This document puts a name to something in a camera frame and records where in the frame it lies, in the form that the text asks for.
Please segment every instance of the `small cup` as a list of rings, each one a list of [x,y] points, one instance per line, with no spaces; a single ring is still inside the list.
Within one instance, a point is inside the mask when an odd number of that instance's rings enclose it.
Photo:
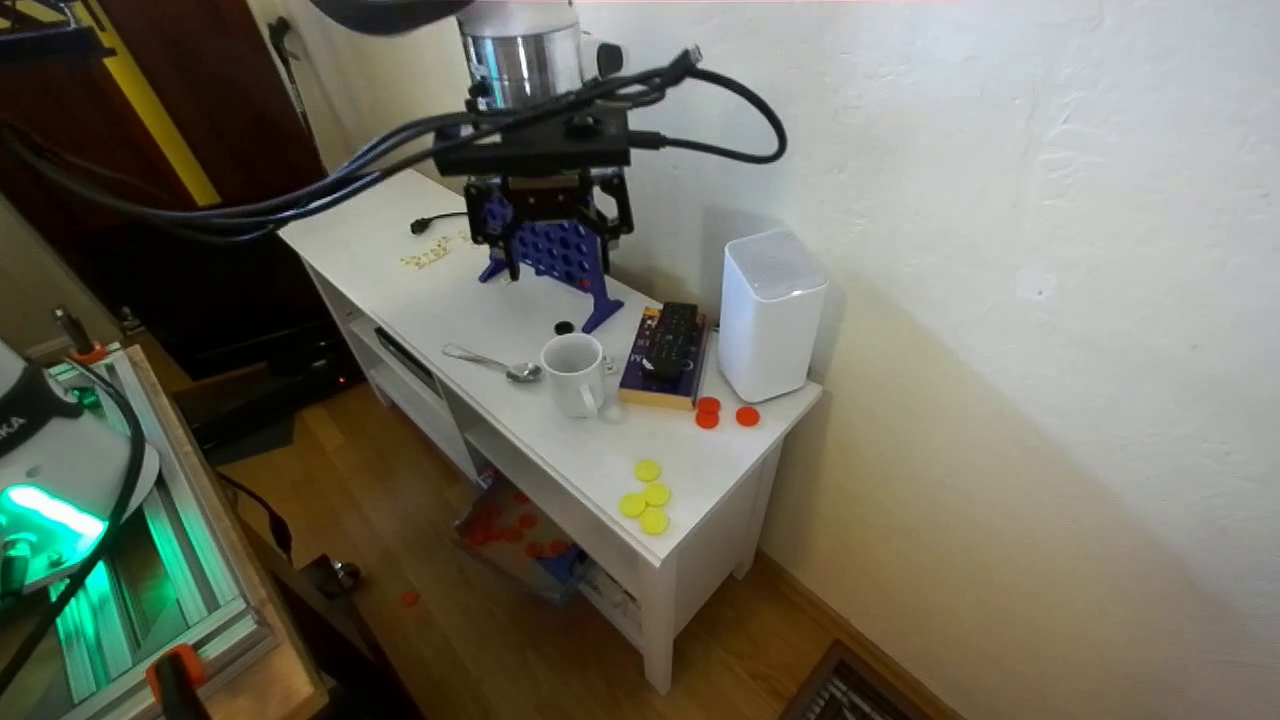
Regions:
[[[597,334],[568,333],[545,342],[545,377],[565,416],[599,416],[616,397],[609,352]]]

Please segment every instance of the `green light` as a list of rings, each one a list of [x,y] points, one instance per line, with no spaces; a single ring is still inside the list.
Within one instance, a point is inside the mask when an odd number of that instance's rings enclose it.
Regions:
[[[3,488],[3,497],[28,510],[40,510],[46,520],[57,520],[57,522],[81,531],[81,540],[101,540],[110,528],[105,520],[97,520],[97,515],[81,510],[76,503],[57,498],[34,485],[14,485],[14,488]]]

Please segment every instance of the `spoon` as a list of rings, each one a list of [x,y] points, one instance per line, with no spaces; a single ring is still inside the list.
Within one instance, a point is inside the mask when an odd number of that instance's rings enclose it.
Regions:
[[[457,346],[457,342],[445,342],[440,346],[445,355],[457,355],[457,358],[467,358],[467,364],[484,364],[484,369],[497,369],[503,372],[514,385],[535,385],[545,377],[540,364],[526,358],[526,364],[503,364],[497,355],[482,355],[482,352],[467,352],[467,346]]]

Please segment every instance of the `white box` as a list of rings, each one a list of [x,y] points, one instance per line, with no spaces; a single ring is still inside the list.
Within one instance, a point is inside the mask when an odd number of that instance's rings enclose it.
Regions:
[[[828,282],[807,249],[786,231],[724,243],[720,372],[741,400],[804,388]]]

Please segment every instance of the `wooden floor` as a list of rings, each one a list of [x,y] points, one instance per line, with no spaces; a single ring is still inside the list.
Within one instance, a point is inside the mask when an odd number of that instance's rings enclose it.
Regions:
[[[366,385],[298,416],[290,447],[226,464],[316,553],[366,569],[358,597],[424,716],[780,716],[834,643],[778,565],[730,579],[676,643],[676,689],[583,598],[548,603],[457,548],[471,485]]]

